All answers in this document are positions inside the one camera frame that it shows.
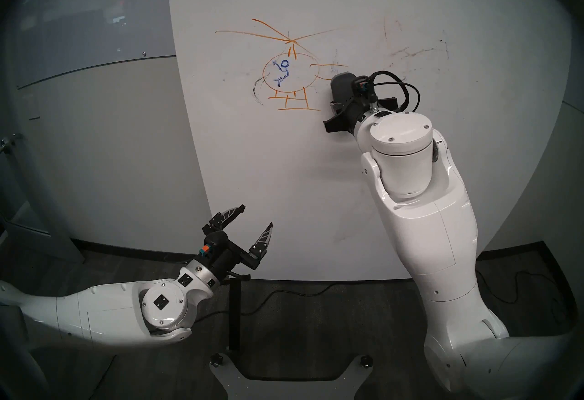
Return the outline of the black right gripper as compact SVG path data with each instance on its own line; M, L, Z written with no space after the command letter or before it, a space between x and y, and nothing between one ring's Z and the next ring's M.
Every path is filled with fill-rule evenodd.
M347 103L330 103L333 116L323 121L327 133L348 132L356 133L357 123L363 122L365 114L370 111L370 102L367 93L350 93ZM397 97L379 98L377 105L390 112L404 112L405 101L399 105Z

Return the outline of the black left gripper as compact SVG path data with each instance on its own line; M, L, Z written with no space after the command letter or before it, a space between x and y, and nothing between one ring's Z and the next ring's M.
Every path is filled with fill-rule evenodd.
M211 234L222 231L244 211L245 206L240 205L224 212L218 212L203 227L203 233ZM206 251L206 268L211 271L217 280L224 280L237 264L243 263L247 255L250 255L252 261L249 267L253 270L257 269L262 258L267 253L272 232L273 223L271 222L250 247L249 254L233 242L217 243L206 239L206 246L208 247Z

